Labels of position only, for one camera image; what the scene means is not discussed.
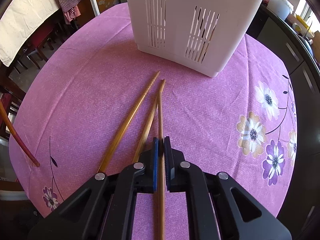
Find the brown wooden chopstick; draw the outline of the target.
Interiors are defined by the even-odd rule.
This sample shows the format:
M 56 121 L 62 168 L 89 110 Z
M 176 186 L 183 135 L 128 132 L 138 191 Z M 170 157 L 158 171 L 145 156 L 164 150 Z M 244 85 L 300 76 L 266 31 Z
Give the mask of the brown wooden chopstick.
M 133 163 L 136 163 L 138 161 L 139 156 L 142 153 L 142 150 L 144 150 L 145 143 L 146 143 L 146 140 L 147 140 L 147 138 L 149 136 L 149 132 L 150 132 L 150 129 L 151 129 L 151 126 L 152 126 L 152 123 L 153 123 L 153 119 L 154 119 L 155 113 L 156 113 L 157 105 L 158 105 L 158 94 L 156 95 L 156 97 L 155 97 L 155 99 L 153 101 L 151 110 L 149 111 L 149 115 L 148 115 L 147 121 L 145 123 L 142 135 L 140 137 L 137 149 L 135 151 L 135 155 L 134 155 L 133 160 L 132 160 Z
M 158 236 L 165 239 L 165 165 L 163 153 L 163 111 L 162 92 L 165 80 L 161 81 L 158 91 L 158 138 L 159 138 L 159 163 L 158 163 Z

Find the red-ended bamboo chopstick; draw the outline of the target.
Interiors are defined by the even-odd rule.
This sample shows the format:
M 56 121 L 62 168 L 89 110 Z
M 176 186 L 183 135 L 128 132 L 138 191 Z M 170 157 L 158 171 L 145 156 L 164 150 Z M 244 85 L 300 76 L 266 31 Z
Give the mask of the red-ended bamboo chopstick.
M 29 151 L 29 149 L 27 148 L 27 146 L 25 145 L 25 143 L 22 141 L 22 139 L 20 138 L 20 136 L 18 135 L 18 133 L 16 132 L 16 130 L 13 127 L 13 124 L 11 123 L 11 121 L 9 120 L 9 117 L 6 113 L 6 110 L 3 106 L 2 103 L 0 103 L 0 112 L 1 112 L 1 118 L 4 121 L 4 123 L 6 124 L 6 126 L 8 127 L 11 135 L 14 137 L 15 141 L 18 143 L 18 145 L 20 146 L 20 148 L 23 150 L 23 152 L 28 156 L 28 158 L 34 163 L 34 165 L 36 167 L 40 167 L 40 163 L 37 161 L 37 159 L 33 156 L 33 154 Z
M 139 107 L 141 106 L 146 95 L 148 94 L 150 88 L 155 83 L 159 74 L 160 74 L 160 71 L 157 71 L 156 74 L 151 79 L 151 81 L 148 83 L 148 85 L 144 88 L 142 94 L 136 100 L 134 106 L 132 107 L 131 111 L 129 112 L 129 114 L 127 115 L 127 117 L 123 121 L 123 123 L 121 124 L 120 128 L 117 130 L 115 137 L 113 138 L 113 140 L 111 141 L 111 144 L 108 146 L 107 150 L 104 153 L 103 159 L 102 159 L 100 166 L 97 170 L 98 173 L 105 172 L 107 170 L 107 167 L 108 167 L 121 139 L 123 138 L 132 119 L 134 118 L 135 114 L 137 113 Z

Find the dark kitchen cabinets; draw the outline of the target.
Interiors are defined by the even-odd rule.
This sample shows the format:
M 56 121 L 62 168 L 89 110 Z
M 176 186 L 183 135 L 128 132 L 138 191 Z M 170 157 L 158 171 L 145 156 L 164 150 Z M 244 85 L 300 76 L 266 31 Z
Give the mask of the dark kitchen cabinets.
M 319 67 L 302 39 L 264 5 L 247 34 L 274 52 L 285 64 L 297 106 L 298 153 L 279 220 L 297 235 L 307 215 L 319 206 Z

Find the pink floral tablecloth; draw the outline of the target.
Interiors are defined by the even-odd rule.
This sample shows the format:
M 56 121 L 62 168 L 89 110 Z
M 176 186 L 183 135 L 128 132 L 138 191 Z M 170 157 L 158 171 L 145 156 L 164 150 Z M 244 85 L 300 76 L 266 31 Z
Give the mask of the pink floral tablecloth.
M 228 173 L 276 217 L 292 176 L 297 125 L 283 62 L 245 35 L 224 69 L 208 77 L 138 50 L 129 7 L 88 22 L 49 59 L 29 88 L 14 125 L 40 163 L 15 141 L 9 153 L 28 198 L 43 215 L 97 173 L 104 153 L 144 88 L 160 71 L 104 172 L 133 164 L 149 111 L 162 92 L 164 139 L 203 172 Z M 157 189 L 138 193 L 131 239 L 158 239 Z M 190 239 L 185 193 L 167 190 L 165 239 Z

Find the dark wooden chair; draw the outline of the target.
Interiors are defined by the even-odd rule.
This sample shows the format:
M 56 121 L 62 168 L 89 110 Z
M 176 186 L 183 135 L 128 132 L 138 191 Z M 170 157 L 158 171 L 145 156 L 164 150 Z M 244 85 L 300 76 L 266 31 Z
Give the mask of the dark wooden chair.
M 71 34 L 71 29 L 61 23 L 42 24 L 22 45 L 10 67 L 4 68 L 9 83 L 1 85 L 1 94 L 10 120 L 37 74 Z

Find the white plastic utensil holder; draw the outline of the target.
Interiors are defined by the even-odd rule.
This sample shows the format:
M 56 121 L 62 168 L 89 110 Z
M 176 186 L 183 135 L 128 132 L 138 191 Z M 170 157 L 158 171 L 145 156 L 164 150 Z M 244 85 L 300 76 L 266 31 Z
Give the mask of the white plastic utensil holder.
M 135 43 L 209 77 L 221 72 L 262 0 L 127 0 Z

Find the white pot on counter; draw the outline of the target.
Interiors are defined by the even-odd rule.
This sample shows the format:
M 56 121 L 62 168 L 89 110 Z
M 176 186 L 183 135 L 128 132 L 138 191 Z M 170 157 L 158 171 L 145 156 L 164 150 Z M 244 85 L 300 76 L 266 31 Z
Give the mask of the white pot on counter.
M 288 0 L 269 0 L 267 9 L 282 20 L 286 20 L 293 13 L 294 7 Z

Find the white cloth on chair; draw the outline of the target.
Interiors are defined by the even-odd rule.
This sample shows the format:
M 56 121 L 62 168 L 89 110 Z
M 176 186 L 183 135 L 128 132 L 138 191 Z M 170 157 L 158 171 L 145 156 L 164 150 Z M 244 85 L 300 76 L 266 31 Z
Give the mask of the white cloth on chair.
M 10 66 L 25 41 L 59 8 L 57 0 L 12 0 L 1 17 L 1 62 Z

